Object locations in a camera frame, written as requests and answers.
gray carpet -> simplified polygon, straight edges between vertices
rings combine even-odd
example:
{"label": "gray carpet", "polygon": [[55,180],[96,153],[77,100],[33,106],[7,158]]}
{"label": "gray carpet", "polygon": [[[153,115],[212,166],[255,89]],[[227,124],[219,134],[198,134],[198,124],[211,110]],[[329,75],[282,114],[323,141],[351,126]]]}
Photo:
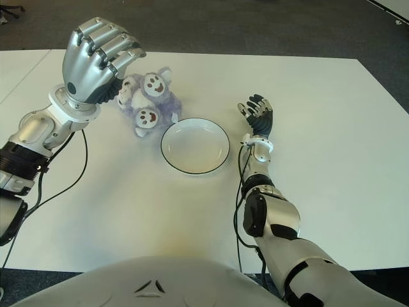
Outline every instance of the gray carpet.
{"label": "gray carpet", "polygon": [[[2,0],[22,4],[0,26],[0,50],[64,49],[94,16],[126,27],[146,51],[357,58],[409,112],[409,31],[365,0]],[[409,304],[408,269],[354,273]],[[6,270],[9,306],[75,274]]]}

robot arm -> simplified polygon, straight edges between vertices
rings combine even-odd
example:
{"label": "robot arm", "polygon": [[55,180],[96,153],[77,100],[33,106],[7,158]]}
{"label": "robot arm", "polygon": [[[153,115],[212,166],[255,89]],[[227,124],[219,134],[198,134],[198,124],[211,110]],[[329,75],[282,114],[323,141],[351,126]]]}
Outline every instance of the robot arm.
{"label": "robot arm", "polygon": [[253,136],[243,139],[246,151],[239,157],[242,166],[247,162],[243,227],[254,237],[283,299],[290,306],[404,306],[368,288],[315,243],[298,237],[298,210],[268,174],[272,108],[262,96],[250,100],[247,107],[238,105],[253,128]]}
{"label": "robot arm", "polygon": [[121,89],[126,67],[145,55],[126,29],[99,17],[72,33],[64,84],[51,90],[50,106],[21,119],[17,133],[0,150],[0,246],[13,238],[27,211],[16,195],[28,194],[37,174],[47,171],[52,149],[97,118],[99,104]]}

wire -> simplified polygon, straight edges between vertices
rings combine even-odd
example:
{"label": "wire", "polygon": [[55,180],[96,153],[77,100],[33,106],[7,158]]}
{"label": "wire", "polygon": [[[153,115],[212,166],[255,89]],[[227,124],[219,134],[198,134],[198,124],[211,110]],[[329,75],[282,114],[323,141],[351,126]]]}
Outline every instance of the wire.
{"label": "wire", "polygon": [[243,180],[243,175],[244,175],[244,171],[245,168],[247,167],[248,163],[249,163],[249,159],[251,156],[251,153],[249,153],[249,156],[247,157],[247,160],[244,164],[243,170],[241,167],[241,163],[240,163],[240,159],[242,158],[242,150],[243,147],[245,145],[243,145],[242,147],[240,147],[240,150],[238,152],[238,171],[239,171],[239,175],[240,175],[240,183],[238,185],[238,189],[237,189],[237,194],[236,194],[236,210],[235,210],[235,214],[233,216],[233,226],[235,229],[235,233],[236,233],[236,245],[237,245],[237,257],[238,257],[238,265],[240,268],[240,272],[243,273],[242,271],[242,259],[240,257],[240,248],[239,248],[239,241],[240,243],[242,243],[245,247],[247,248],[254,248],[256,250],[257,255],[259,256],[261,263],[262,263],[262,267],[261,267],[261,282],[263,285],[263,288],[265,288],[267,291],[270,291],[270,289],[268,288],[267,285],[267,280],[266,280],[266,262],[264,259],[264,256],[260,250],[260,248],[257,245],[252,245],[252,244],[247,244],[243,241],[243,239],[241,238],[240,234],[238,233],[238,227],[237,227],[237,215],[238,215],[238,210],[240,209],[240,207],[242,206],[243,200],[245,198],[245,195],[242,195],[242,197],[240,198],[240,201],[238,202],[238,195],[240,194],[240,188],[241,186],[244,185],[244,180]]}
{"label": "wire", "polygon": [[[51,200],[54,199],[55,197],[57,197],[57,196],[59,196],[59,195],[65,193],[65,192],[67,192],[69,189],[71,189],[75,184],[78,183],[78,181],[82,178],[83,174],[85,173],[85,170],[86,170],[87,164],[88,164],[88,144],[87,144],[87,139],[86,139],[86,137],[85,137],[85,132],[84,132],[84,130],[82,129],[81,132],[82,132],[82,136],[83,136],[83,138],[84,138],[84,145],[85,145],[85,162],[84,162],[84,167],[83,167],[83,169],[82,169],[82,171],[81,171],[81,174],[79,175],[79,177],[77,178],[77,180],[76,180],[72,185],[70,185],[70,186],[67,187],[66,189],[62,190],[61,192],[55,194],[54,196],[52,196],[52,197],[48,198],[47,200],[43,201],[42,203],[40,203],[40,202],[41,202],[41,198],[42,198],[42,182],[43,182],[43,176],[44,176],[44,173],[45,173],[44,171],[41,171],[40,176],[38,177],[38,196],[37,196],[36,204],[33,206],[33,208],[31,208],[30,210],[28,210],[28,211],[26,212],[26,214],[24,215],[24,218],[23,218],[23,220],[22,220],[20,226],[17,228],[16,234],[15,234],[15,236],[14,236],[14,238],[13,238],[13,241],[12,241],[12,243],[11,243],[11,245],[10,245],[10,248],[8,249],[6,258],[4,259],[3,266],[1,267],[0,274],[3,272],[4,268],[6,267],[7,261],[8,261],[8,259],[9,259],[9,257],[10,257],[10,254],[12,253],[12,249],[13,249],[15,240],[16,240],[16,238],[17,238],[17,235],[18,235],[19,232],[20,232],[21,226],[23,225],[24,221],[25,221],[31,214],[33,214],[36,210],[38,210],[42,205],[44,205],[45,203],[51,201]],[[65,141],[65,143],[63,144],[63,146],[61,146],[61,147],[56,151],[56,153],[49,159],[49,161],[48,161],[48,163],[47,163],[47,166],[51,163],[52,160],[54,160],[54,159],[56,158],[56,156],[57,156],[57,155],[65,148],[65,146],[71,141],[73,135],[74,135],[74,132],[70,134],[70,136],[67,138],[67,140]]]}
{"label": "wire", "polygon": [[240,188],[242,186],[242,184],[244,183],[243,181],[243,175],[244,175],[244,171],[245,168],[247,167],[248,163],[249,163],[249,159],[250,159],[250,155],[247,157],[247,160],[245,162],[244,168],[242,170],[241,164],[240,164],[240,159],[242,158],[242,150],[243,147],[245,145],[243,145],[242,147],[240,147],[240,150],[238,152],[238,169],[239,169],[239,176],[240,176],[240,183],[238,184],[238,189],[237,189],[237,194],[236,194],[236,208],[235,208],[235,214],[233,216],[233,226],[235,229],[235,233],[236,233],[236,247],[237,247],[237,258],[238,258],[238,266],[240,268],[240,272],[243,272],[243,268],[242,268],[242,259],[240,257],[240,247],[239,247],[239,241],[240,243],[242,243],[245,247],[247,248],[255,248],[256,246],[251,246],[249,244],[246,244],[243,239],[241,238],[240,234],[238,233],[238,227],[237,227],[237,213],[238,213],[238,209],[241,207],[244,197],[242,196],[240,198],[240,201],[238,202],[238,195],[240,194]]}
{"label": "wire", "polygon": [[81,132],[82,132],[82,136],[83,136],[83,138],[84,138],[84,145],[85,145],[85,162],[84,162],[84,167],[83,167],[83,169],[82,169],[82,171],[81,171],[81,174],[78,176],[77,180],[76,180],[72,185],[70,185],[70,186],[67,187],[66,189],[62,190],[61,192],[55,194],[54,196],[48,198],[47,200],[43,201],[41,204],[39,204],[39,205],[34,209],[34,211],[30,212],[29,214],[26,214],[26,217],[29,217],[32,213],[34,213],[34,212],[35,212],[37,209],[39,209],[42,205],[44,205],[44,204],[48,203],[49,201],[53,200],[55,197],[58,197],[59,195],[61,195],[61,194],[65,193],[65,192],[67,192],[69,189],[71,189],[73,186],[75,186],[75,185],[78,183],[78,181],[82,178],[82,176],[84,175],[85,170],[86,170],[87,165],[88,165],[88,143],[87,143],[87,139],[86,139],[86,137],[85,137],[85,132],[84,132],[84,130],[81,130]]}
{"label": "wire", "polygon": [[26,214],[24,214],[24,217],[29,217],[35,210],[38,209],[38,207],[40,206],[40,202],[42,199],[42,191],[43,191],[43,176],[45,174],[45,172],[48,169],[48,166],[50,165],[50,163],[59,155],[60,152],[63,151],[63,149],[69,144],[69,142],[71,141],[71,139],[73,138],[75,132],[71,133],[70,136],[66,139],[66,141],[64,142],[63,146],[61,146],[60,148],[58,148],[58,150],[56,151],[56,153],[54,155],[52,155],[52,157],[47,161],[47,167],[45,169],[41,170],[40,176],[38,177],[38,196],[37,196],[37,201],[35,203],[35,205],[29,209]]}

white tabletop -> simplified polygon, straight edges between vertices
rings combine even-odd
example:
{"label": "white tabletop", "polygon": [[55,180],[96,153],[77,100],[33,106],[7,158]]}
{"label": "white tabletop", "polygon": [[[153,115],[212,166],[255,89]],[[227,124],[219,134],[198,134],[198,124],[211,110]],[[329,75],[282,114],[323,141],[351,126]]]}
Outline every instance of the white tabletop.
{"label": "white tabletop", "polygon": [[[48,104],[63,54],[49,53],[0,105],[0,142],[23,114]],[[348,269],[409,265],[409,116],[357,60],[149,52],[128,73],[163,66],[173,70],[183,117],[226,130],[226,163],[203,176],[179,173],[163,160],[158,137],[136,138],[118,107],[106,104],[86,128],[85,176],[27,220],[8,267],[88,271],[163,254],[238,267],[236,159],[249,129],[236,104],[252,93],[274,107],[270,173],[300,211],[301,236]],[[44,197],[73,182],[83,161],[78,134],[45,175]],[[34,188],[26,200],[35,198]],[[245,272],[261,269],[253,251],[242,250],[242,261]]]}
{"label": "white tabletop", "polygon": [[49,51],[0,51],[0,103]]}

plush toy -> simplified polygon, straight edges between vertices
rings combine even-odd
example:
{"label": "plush toy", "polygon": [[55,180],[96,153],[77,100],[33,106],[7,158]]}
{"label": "plush toy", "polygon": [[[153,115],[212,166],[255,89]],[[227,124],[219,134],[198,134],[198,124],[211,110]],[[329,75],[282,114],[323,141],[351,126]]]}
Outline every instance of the plush toy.
{"label": "plush toy", "polygon": [[179,99],[169,90],[171,70],[161,68],[157,73],[133,74],[123,80],[122,89],[115,97],[122,111],[133,120],[135,133],[147,133],[168,128],[181,115]]}

